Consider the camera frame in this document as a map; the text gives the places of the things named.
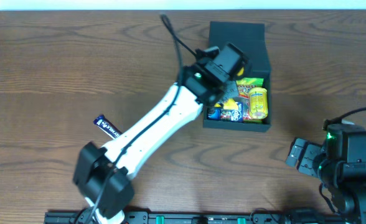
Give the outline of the Haribo worms candy bag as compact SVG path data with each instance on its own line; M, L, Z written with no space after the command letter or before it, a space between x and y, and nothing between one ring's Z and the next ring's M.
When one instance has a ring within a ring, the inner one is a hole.
M235 100L236 102L242 103L242 115L243 115L242 123L262 123L262 121L260 119L252 119L249 115L248 109L249 109L250 100L249 100L248 93L254 87L262 87L263 79L262 78L243 78L242 80L243 80L243 85L242 85L242 88L240 89L240 91L242 93L246 94L246 96L248 97L248 100L247 101ZM230 121L230 112L231 112L231 110L222 109L220 119L222 121Z

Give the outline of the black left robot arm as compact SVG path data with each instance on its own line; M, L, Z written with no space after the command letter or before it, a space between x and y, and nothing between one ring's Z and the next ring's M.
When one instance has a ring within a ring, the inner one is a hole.
M177 130L195 120L227 92L229 82L244 77L248 57L226 43L212 47L190 66L160 102L117 138L97 147L86 144L78 155L73 183L89 203L83 223L121 223L134 195L131 181L151 155Z

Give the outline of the yellow snack bag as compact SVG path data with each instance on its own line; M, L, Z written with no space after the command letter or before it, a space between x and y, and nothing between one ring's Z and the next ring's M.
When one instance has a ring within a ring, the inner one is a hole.
M235 100L247 101L248 97L242 93L243 80L230 81L227 85L227 92L222 96L222 99L214 104L215 108L223 108L225 110L236 110L238 106Z

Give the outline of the blue Oreo cookie pack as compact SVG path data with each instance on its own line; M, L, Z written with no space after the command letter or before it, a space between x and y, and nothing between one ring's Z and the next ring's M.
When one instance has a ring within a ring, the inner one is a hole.
M220 121L221 117L221 108L218 107L209 107L207 108L207 119Z

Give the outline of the yellow Mentos bottle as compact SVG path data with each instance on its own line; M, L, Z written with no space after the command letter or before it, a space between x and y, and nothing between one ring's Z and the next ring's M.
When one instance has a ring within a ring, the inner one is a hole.
M265 119L268 116L267 90L254 87L249 93L249 115L252 119Z

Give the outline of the dark green box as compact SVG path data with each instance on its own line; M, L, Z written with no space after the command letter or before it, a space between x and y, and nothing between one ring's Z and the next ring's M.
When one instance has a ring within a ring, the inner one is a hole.
M227 42L239 48L251 62L251 71L245 72L250 78L262 78L263 88L267 89L268 116L261 123L234 123L215 121L207 118L204 108L203 127L229 129L236 131L253 131L265 133L271 127L271 65L265 42L265 25L244 22L210 22L209 46L223 47Z

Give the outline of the blue Dairy Milk chocolate bar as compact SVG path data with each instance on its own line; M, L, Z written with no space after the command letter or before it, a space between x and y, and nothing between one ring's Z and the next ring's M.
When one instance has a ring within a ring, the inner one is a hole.
M122 132L114 124L108 121L103 114L97 116L93 120L93 124L109 135L112 139L116 139L122 135Z

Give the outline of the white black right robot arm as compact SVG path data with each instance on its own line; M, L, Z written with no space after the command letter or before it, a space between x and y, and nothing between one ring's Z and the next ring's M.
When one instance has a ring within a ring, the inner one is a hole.
M348 223L366 223L366 129L330 124L322 144L294 138L286 164L320 180L332 212Z

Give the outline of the small blue candy box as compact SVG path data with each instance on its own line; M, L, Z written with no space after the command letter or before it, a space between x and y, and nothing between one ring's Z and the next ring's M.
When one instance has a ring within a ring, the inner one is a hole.
M241 102L236 102L238 108L231 110L230 112L230 121L231 122L236 122L236 123L241 123L243 121L243 115L242 115L242 103Z

